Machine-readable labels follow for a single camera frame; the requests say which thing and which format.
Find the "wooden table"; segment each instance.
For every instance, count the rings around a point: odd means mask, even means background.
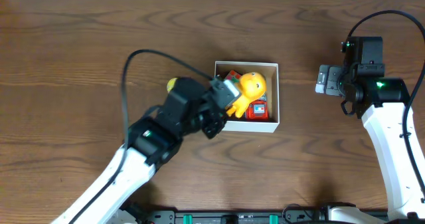
[[[49,222],[103,171],[123,138],[122,66],[141,48],[209,74],[216,60],[279,63],[281,118],[273,134],[188,136],[133,200],[180,210],[326,201],[386,208],[361,121],[314,86],[321,64],[342,63],[340,42],[361,18],[401,9],[425,22],[424,7],[425,0],[0,0],[0,222]],[[412,88],[425,56],[414,24],[385,15],[355,34],[383,36],[386,75]],[[134,60],[132,122],[163,103],[174,76],[201,80],[158,56]],[[423,93],[414,118],[425,144]]]

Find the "wood grain surface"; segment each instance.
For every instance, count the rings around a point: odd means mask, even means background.
[[[273,134],[188,136],[132,199],[180,210],[272,209],[349,201],[386,208],[373,145],[338,97],[314,91],[321,64],[383,9],[425,22],[425,0],[0,0],[0,223],[46,223],[98,177],[122,143],[119,81],[128,54],[157,49],[213,74],[216,60],[279,64]],[[384,39],[387,76],[411,90],[424,60],[418,29],[385,15],[356,35]],[[201,77],[154,55],[128,74],[132,122],[163,103],[174,76]],[[425,97],[413,104],[425,144]]]

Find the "cable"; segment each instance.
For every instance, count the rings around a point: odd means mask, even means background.
[[[304,209],[304,207],[303,206],[301,206],[300,204],[297,204],[297,203],[291,203],[291,204],[289,204],[289,205],[287,205],[285,208],[284,208],[284,210],[282,211],[282,217],[285,219],[285,221],[286,222],[288,222],[289,224],[291,224],[292,222],[291,221],[289,221],[288,219],[286,219],[286,209],[287,208],[289,208],[290,206],[296,206],[296,207],[301,207],[301,209],[304,211],[304,213],[313,221],[314,220],[314,218],[309,214],[309,213],[307,213],[307,211]]]
[[[127,105],[127,89],[126,89],[126,76],[127,76],[127,70],[128,67],[130,65],[131,60],[134,58],[134,56],[141,54],[141,53],[152,53],[152,54],[156,54],[156,55],[160,55],[160,56],[164,56],[165,58],[169,58],[172,61],[175,61],[176,63],[188,68],[189,70],[203,76],[204,78],[207,78],[209,80],[212,80],[213,78],[195,68],[193,68],[192,66],[190,66],[189,64],[171,56],[171,55],[167,55],[163,52],[160,51],[155,51],[155,50],[150,50],[150,49],[141,49],[138,51],[134,51],[132,52],[128,57],[127,57],[127,61],[124,64],[124,68],[122,71],[122,77],[121,77],[121,102],[122,102],[122,114],[123,114],[123,119],[124,119],[124,152],[122,154],[122,158],[120,161],[120,164],[118,165],[117,170],[115,171],[115,173],[111,176],[111,178],[109,179],[109,181],[105,184],[104,187],[101,188],[101,190],[99,190],[99,192],[74,216],[74,218],[71,219],[70,224],[74,223],[80,216],[81,214],[83,214],[83,212],[85,212],[85,210],[87,210],[87,208],[89,208],[89,206],[91,204],[93,204],[93,202],[113,183],[115,182],[115,178],[117,178],[118,174],[121,172],[122,166],[124,165],[124,162],[126,161],[127,158],[127,149],[129,148],[129,143],[128,143],[128,139],[129,139],[129,133],[128,133],[128,105]]]
[[[354,30],[364,21],[366,21],[366,20],[368,20],[372,17],[376,17],[377,15],[384,15],[384,14],[396,14],[396,15],[401,15],[403,17],[406,17],[407,19],[410,19],[419,28],[420,32],[422,33],[422,38],[424,38],[424,43],[425,43],[425,29],[422,26],[422,24],[412,15],[405,13],[403,11],[394,11],[394,10],[379,11],[379,12],[373,13],[372,15],[369,15],[369,16],[363,18],[361,21],[359,21],[351,29],[350,33],[348,34],[348,37],[350,37],[353,34]],[[404,108],[403,117],[402,117],[402,130],[403,130],[402,136],[404,137],[404,143],[406,144],[407,154],[409,156],[410,163],[412,164],[414,174],[416,176],[416,179],[418,180],[420,190],[423,194],[423,198],[421,198],[422,203],[425,202],[425,184],[424,184],[424,180],[420,176],[418,165],[416,165],[416,162],[415,162],[414,156],[413,156],[412,147],[410,146],[409,133],[407,131],[407,116],[408,116],[410,107],[412,106],[413,100],[416,96],[416,93],[418,93],[419,87],[422,84],[422,80],[424,79],[424,76],[425,76],[425,60],[424,60],[423,66],[422,66],[422,70],[420,71],[418,82],[415,84],[415,86],[413,88],[412,94],[410,95],[410,99],[409,99],[409,101],[406,105],[406,108]]]

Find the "stuffed animal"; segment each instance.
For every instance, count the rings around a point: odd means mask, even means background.
[[[234,84],[239,89],[241,95],[233,102],[226,111],[227,115],[233,114],[240,118],[252,101],[259,99],[266,92],[266,80],[257,72],[250,72],[240,77],[239,82]]]

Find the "toy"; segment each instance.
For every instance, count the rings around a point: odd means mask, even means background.
[[[267,102],[263,100],[255,100],[251,102],[245,112],[245,116],[249,120],[267,120]]]
[[[240,74],[238,74],[236,71],[234,71],[234,70],[231,70],[230,72],[229,72],[229,74],[224,78],[224,79],[227,79],[227,80],[230,80],[230,81],[232,81],[233,83],[237,83],[237,82],[239,82],[239,78],[241,77],[241,75]]]
[[[246,109],[252,101],[259,99],[266,92],[266,80],[257,72],[250,72],[240,77],[239,82],[234,84],[240,97],[226,111],[227,115],[233,114],[240,118],[244,115]]]

